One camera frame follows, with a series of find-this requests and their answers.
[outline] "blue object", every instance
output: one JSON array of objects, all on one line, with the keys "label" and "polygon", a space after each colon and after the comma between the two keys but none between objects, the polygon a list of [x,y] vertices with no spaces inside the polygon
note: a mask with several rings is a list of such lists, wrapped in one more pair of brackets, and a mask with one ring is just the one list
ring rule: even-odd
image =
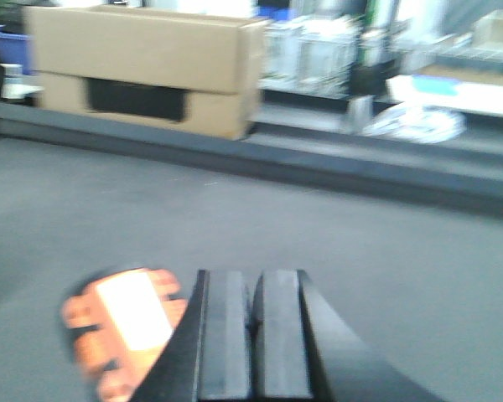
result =
[{"label": "blue object", "polygon": [[272,19],[275,19],[276,21],[290,21],[291,19],[294,19],[295,16],[296,12],[293,8],[279,8],[274,11]]},{"label": "blue object", "polygon": [[456,86],[460,84],[461,81],[453,78],[432,77],[430,75],[414,75],[412,77],[412,83],[413,87],[419,92],[456,96],[459,94]]},{"label": "blue object", "polygon": [[28,35],[0,32],[0,62],[21,64],[23,66],[23,74],[31,75],[28,42]]},{"label": "blue object", "polygon": [[259,7],[257,16],[274,19],[274,13],[276,12],[276,10],[277,8],[275,7]]}]

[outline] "black label on box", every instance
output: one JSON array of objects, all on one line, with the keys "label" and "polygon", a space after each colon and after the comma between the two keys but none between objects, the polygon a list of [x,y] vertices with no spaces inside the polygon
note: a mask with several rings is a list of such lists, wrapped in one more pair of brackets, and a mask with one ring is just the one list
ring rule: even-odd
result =
[{"label": "black label on box", "polygon": [[187,90],[121,81],[86,79],[88,102],[94,111],[124,113],[183,121]]}]

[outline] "gray carpet floor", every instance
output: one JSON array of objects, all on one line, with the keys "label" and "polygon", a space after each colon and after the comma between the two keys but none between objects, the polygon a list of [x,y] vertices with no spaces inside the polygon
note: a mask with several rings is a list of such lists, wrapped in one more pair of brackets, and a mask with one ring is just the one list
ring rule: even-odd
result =
[{"label": "gray carpet floor", "polygon": [[109,265],[305,269],[402,372],[503,402],[503,220],[0,140],[0,402],[86,400],[57,311]]}]

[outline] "orange circuit board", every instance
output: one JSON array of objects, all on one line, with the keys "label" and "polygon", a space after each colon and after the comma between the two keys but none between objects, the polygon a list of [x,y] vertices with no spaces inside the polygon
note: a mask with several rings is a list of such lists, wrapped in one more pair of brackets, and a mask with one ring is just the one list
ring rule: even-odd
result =
[{"label": "orange circuit board", "polygon": [[166,270],[138,268],[95,280],[62,308],[82,373],[103,402],[126,402],[171,338],[186,309]]}]

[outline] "stacked cardboard boxes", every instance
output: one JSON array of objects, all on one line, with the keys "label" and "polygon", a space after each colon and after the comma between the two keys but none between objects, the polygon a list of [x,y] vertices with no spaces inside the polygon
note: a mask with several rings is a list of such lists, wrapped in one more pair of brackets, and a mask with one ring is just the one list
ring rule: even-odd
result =
[{"label": "stacked cardboard boxes", "polygon": [[266,21],[149,8],[27,8],[45,109],[244,135],[260,105]]}]

